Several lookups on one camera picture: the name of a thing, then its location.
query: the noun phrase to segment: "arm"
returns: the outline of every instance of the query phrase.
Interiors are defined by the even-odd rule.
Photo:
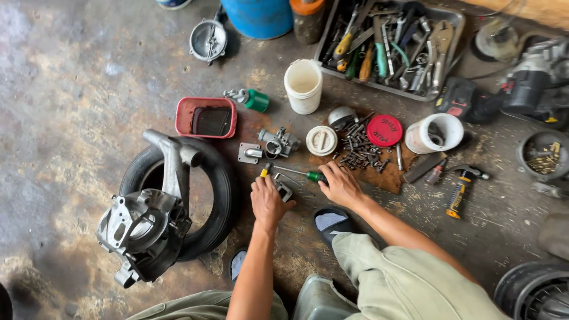
[[[282,202],[271,176],[251,184],[255,223],[227,312],[228,320],[268,319],[273,302],[273,250],[277,224],[296,201]]]
[[[329,186],[322,181],[319,182],[320,189],[326,197],[362,217],[388,245],[428,252],[450,264],[465,278],[478,284],[470,272],[443,248],[365,195],[354,176],[344,166],[338,167],[336,162],[330,161],[319,169],[328,179]]]

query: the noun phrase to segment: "white container lid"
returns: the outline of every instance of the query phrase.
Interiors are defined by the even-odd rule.
[[[306,146],[313,155],[331,154],[338,145],[338,136],[329,126],[316,126],[306,135]]]

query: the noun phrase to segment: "stained floor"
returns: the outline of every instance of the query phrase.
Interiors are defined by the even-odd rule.
[[[440,5],[474,10],[459,3]],[[245,199],[261,166],[237,163],[238,144],[255,142],[260,128],[285,126],[304,137],[340,105],[391,114],[404,126],[432,112],[430,103],[325,76],[319,110],[300,116],[288,105],[282,79],[288,64],[313,57],[316,45],[300,46],[293,34],[251,40],[229,24],[233,40],[227,57],[207,67],[189,54],[188,37],[216,9],[217,3],[204,0],[176,12],[153,1],[0,0],[0,281],[12,295],[17,319],[122,319],[164,300],[231,289],[225,264],[249,240],[253,215],[247,201],[238,224],[213,253],[176,264],[155,283],[128,290],[113,280],[118,259],[104,252],[94,235],[122,174],[147,145],[142,132],[154,128],[174,135],[182,97],[215,97],[239,88],[270,96],[267,113],[239,109],[236,137],[216,142],[235,163]],[[470,19],[467,30],[480,23]],[[518,21],[517,27],[545,30],[527,21]],[[454,73],[475,76],[501,67],[467,53]],[[478,84],[495,91],[497,78]],[[449,165],[480,165],[493,179],[475,183],[465,219],[444,214],[452,175],[435,187],[404,184],[399,195],[370,185],[364,189],[453,254],[491,292],[509,268],[547,258],[535,243],[539,225],[565,206],[532,192],[530,178],[517,171],[514,149],[538,127],[500,116],[491,125],[466,129],[477,142]],[[314,169],[308,159],[302,150],[280,163]],[[315,184],[298,181],[319,194]],[[197,211],[208,212],[207,190],[193,199],[200,200]],[[342,292],[355,296],[311,227],[310,213],[327,203],[322,195],[301,200],[280,224],[275,288],[289,310],[313,272],[334,278]]]

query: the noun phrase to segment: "person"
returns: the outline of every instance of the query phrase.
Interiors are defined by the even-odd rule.
[[[389,214],[344,166],[319,168],[329,186],[324,195],[362,217],[388,244],[383,250],[369,235],[353,231],[341,211],[322,211],[315,225],[338,263],[358,289],[356,319],[509,319],[484,289],[445,250],[421,232]],[[238,265],[232,261],[233,292],[210,290],[147,309],[129,320],[286,320],[288,314],[273,292],[273,250],[277,224],[294,205],[284,203],[270,176],[251,185],[255,222],[251,241]]]

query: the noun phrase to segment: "red container lid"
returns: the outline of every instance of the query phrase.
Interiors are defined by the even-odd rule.
[[[391,147],[403,137],[403,126],[396,118],[379,114],[369,121],[365,132],[374,145]]]

